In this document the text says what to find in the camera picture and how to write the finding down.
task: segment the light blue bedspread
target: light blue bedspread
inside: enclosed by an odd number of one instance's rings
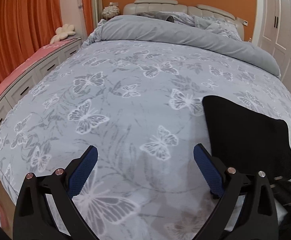
[[[0,179],[16,203],[28,172],[49,175],[94,145],[97,165],[73,201],[101,240],[192,239],[216,204],[193,159],[196,144],[210,150],[206,95],[285,120],[291,146],[291,94],[272,74],[186,45],[100,41],[9,112]]]

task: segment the flower-shaped pillow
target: flower-shaped pillow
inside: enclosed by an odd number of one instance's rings
[[[50,44],[64,40],[68,36],[75,35],[74,25],[65,24],[55,30],[56,35],[54,35],[50,41]]]

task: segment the doorframe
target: doorframe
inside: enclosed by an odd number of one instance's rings
[[[253,36],[252,36],[252,44],[258,46],[261,30],[262,30],[262,22],[263,22],[263,9],[264,9],[264,0],[257,0],[257,12],[256,12],[256,20],[254,24]]]

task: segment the orange curtain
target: orange curtain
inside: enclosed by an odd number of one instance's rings
[[[90,33],[93,32],[91,1],[92,0],[82,0],[84,21],[85,21],[88,36]]]
[[[60,26],[59,0],[0,0],[0,83]]]

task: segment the beige headboard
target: beige headboard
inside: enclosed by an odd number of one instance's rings
[[[198,4],[196,7],[179,4],[176,0],[135,0],[134,3],[127,4],[123,9],[124,15],[131,15],[138,12],[164,11],[183,12],[196,16],[215,17],[227,22],[234,23],[242,40],[244,40],[244,27],[241,22],[226,11],[221,9]]]

